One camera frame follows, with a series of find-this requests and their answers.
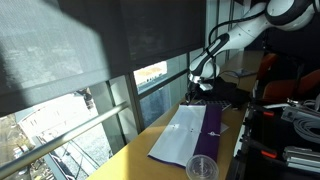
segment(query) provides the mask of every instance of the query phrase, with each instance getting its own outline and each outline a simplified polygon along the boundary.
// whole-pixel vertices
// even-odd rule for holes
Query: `wooden table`
[[[221,69],[235,70],[238,68],[247,68],[258,70],[263,52],[245,51],[239,52],[230,59]],[[256,76],[241,78],[239,88],[251,91]],[[223,76],[226,81],[237,82],[237,78],[227,75]],[[111,180],[185,180],[188,179],[185,169],[159,163],[147,157],[147,154],[155,144],[166,125],[178,109],[178,104],[163,114],[152,125],[139,134],[133,141],[122,148],[108,162],[103,164],[88,179],[111,179]],[[230,161],[233,156],[234,146],[236,144],[239,130],[244,117],[245,108],[240,111],[234,111],[227,108],[223,111],[222,122],[229,126],[229,129],[220,136],[218,166],[219,179],[225,179]]]

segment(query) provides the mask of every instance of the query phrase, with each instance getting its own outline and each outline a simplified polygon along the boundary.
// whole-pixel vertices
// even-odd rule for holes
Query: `plastic cup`
[[[219,168],[210,157],[195,155],[188,161],[186,172],[190,180],[217,180]]]

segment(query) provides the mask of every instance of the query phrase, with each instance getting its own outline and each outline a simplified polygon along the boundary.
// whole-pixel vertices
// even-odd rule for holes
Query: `roller shade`
[[[2,1],[0,22],[0,115],[130,71],[118,1]]]

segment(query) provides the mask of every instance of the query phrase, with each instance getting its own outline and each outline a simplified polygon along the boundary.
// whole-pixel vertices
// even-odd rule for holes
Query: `metal railing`
[[[11,174],[15,173],[19,169],[31,164],[35,160],[39,159],[40,157],[48,154],[49,152],[53,151],[54,149],[62,146],[64,143],[74,139],[75,137],[81,135],[82,133],[90,130],[91,128],[95,127],[99,123],[107,120],[111,116],[119,113],[123,109],[129,107],[129,103],[123,102],[114,108],[112,108],[110,111],[95,117],[73,129],[70,131],[56,137],[52,141],[49,141],[48,143],[32,150],[28,154],[13,160],[9,162],[8,164],[5,164],[4,166],[0,167],[0,179],[4,179]]]

